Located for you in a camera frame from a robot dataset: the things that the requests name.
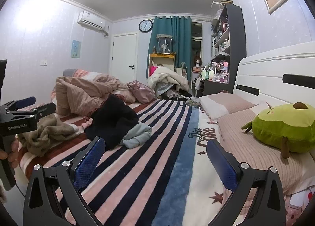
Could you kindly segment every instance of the door frame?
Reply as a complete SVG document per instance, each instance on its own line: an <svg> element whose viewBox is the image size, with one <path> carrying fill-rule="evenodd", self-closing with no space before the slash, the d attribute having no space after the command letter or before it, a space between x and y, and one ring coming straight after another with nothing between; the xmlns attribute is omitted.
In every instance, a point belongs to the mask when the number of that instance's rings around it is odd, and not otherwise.
<svg viewBox="0 0 315 226"><path fill-rule="evenodd" d="M128 33L121 33L121 34L113 34L111 35L111 44L114 43L114 38L118 36L130 36L130 35L136 35L136 55L134 58L134 72L133 72L133 80L137 79L137 64L138 64L138 46L139 46L139 31L136 32L128 32ZM111 45L111 52L109 56L109 74L112 75L111 70L112 70L112 59L113 58L113 52L114 52L114 46Z"/></svg>

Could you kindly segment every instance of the curtain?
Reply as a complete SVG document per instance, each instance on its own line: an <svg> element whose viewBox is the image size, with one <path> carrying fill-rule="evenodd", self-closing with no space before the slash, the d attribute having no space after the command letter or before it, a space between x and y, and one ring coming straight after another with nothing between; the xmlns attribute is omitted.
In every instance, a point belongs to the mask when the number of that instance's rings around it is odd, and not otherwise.
<svg viewBox="0 0 315 226"><path fill-rule="evenodd" d="M190 80L191 73L191 52L192 52L192 19L188 17L165 16L159 19L154 18L153 29L148 51L148 61L146 67L146 77L148 77L149 57L153 47L157 48L157 35L165 34L173 36L172 51L176 52L175 66L179 67L182 62L187 66L187 78Z"/></svg>

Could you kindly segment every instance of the finger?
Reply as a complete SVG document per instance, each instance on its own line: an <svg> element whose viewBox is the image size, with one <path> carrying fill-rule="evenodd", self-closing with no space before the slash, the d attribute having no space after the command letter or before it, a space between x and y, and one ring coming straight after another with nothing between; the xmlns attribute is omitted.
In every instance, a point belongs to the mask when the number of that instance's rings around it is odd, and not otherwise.
<svg viewBox="0 0 315 226"><path fill-rule="evenodd" d="M12 142L11 144L11 149L12 149L12 152L15 152L17 151L19 148L19 141L18 140L15 140L14 142Z"/></svg>
<svg viewBox="0 0 315 226"><path fill-rule="evenodd" d="M3 150L0 150L0 159L3 160L3 159L6 159L7 158L7 153L4 152Z"/></svg>
<svg viewBox="0 0 315 226"><path fill-rule="evenodd" d="M17 162L17 161L13 161L13 162L11 163L11 167L12 167L13 169L17 168L17 167L18 167L18 162Z"/></svg>
<svg viewBox="0 0 315 226"><path fill-rule="evenodd" d="M18 158L18 152L12 152L9 154L9 156L7 157L7 160L9 162L13 162L14 160L16 160Z"/></svg>

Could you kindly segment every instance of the white door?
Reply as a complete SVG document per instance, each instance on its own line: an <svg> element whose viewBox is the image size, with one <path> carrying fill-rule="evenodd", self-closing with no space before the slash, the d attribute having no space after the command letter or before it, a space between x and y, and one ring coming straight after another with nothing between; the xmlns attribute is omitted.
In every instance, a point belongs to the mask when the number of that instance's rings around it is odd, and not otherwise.
<svg viewBox="0 0 315 226"><path fill-rule="evenodd" d="M111 75L123 83L136 78L137 33L114 36Z"/></svg>

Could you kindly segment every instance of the brown star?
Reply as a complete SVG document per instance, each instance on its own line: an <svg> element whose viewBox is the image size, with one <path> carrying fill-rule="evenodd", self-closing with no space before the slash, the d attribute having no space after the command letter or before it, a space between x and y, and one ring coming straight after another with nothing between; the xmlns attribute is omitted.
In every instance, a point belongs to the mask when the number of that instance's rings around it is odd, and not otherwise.
<svg viewBox="0 0 315 226"><path fill-rule="evenodd" d="M214 197L209 197L211 199L214 199L214 201L212 203L216 203L216 202L220 202L220 204L222 204L223 202L223 193L222 194L218 194L215 192L215 196Z"/></svg>

